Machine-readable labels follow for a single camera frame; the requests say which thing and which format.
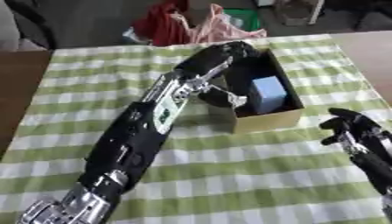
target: blue cube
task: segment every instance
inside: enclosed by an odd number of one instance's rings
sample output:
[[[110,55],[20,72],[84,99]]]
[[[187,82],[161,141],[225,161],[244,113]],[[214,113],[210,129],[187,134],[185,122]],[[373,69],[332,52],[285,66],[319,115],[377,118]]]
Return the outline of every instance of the blue cube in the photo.
[[[249,99],[257,114],[267,114],[283,106],[287,93],[276,76],[252,80]]]

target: open box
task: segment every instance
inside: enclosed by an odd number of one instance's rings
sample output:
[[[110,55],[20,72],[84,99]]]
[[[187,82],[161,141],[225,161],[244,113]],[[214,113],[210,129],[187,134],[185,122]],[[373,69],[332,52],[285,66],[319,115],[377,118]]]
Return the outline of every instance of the open box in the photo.
[[[246,58],[236,62],[225,71],[224,83],[229,91],[248,95],[253,79],[269,76],[276,76],[287,93],[283,106],[264,115],[258,115],[250,102],[231,109],[229,116],[233,133],[273,130],[297,124],[304,105],[272,51],[264,50],[260,58]]]

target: wooden table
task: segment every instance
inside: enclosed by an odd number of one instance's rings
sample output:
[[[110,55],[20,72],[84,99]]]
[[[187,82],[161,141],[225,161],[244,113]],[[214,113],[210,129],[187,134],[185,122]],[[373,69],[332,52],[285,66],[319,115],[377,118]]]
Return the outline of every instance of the wooden table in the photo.
[[[37,90],[51,52],[0,52],[0,157]]]
[[[332,36],[392,105],[392,62],[389,60],[392,31]],[[23,118],[51,55],[51,52],[0,52],[0,155],[7,149]]]

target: robotic arm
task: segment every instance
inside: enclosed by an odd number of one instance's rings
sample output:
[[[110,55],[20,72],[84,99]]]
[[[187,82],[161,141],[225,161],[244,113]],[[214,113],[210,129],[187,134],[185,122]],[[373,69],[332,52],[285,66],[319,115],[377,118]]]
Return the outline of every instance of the robotic arm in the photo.
[[[132,102],[98,140],[84,173],[62,201],[43,198],[18,224],[105,223],[121,195],[131,190],[151,165],[191,95],[220,107],[239,107],[245,96],[209,83],[232,63],[259,52],[244,42],[212,45],[165,73]]]
[[[392,223],[392,135],[360,113],[330,108],[336,117],[320,124],[333,135],[323,145],[340,143],[350,160],[367,175],[375,190],[382,195],[383,212]]]

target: green checkered tablecloth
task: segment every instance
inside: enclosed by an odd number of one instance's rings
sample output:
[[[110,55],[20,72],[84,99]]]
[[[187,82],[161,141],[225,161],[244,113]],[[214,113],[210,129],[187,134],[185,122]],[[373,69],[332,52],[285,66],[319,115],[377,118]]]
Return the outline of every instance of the green checkered tablecloth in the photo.
[[[387,223],[366,176],[338,145],[319,144],[330,133],[318,124],[342,107],[388,128],[388,104],[328,35],[246,41],[282,63],[305,105],[297,126],[230,135],[192,101],[112,223]],[[0,164],[0,223],[43,195],[61,199],[116,116],[204,46],[56,51]]]

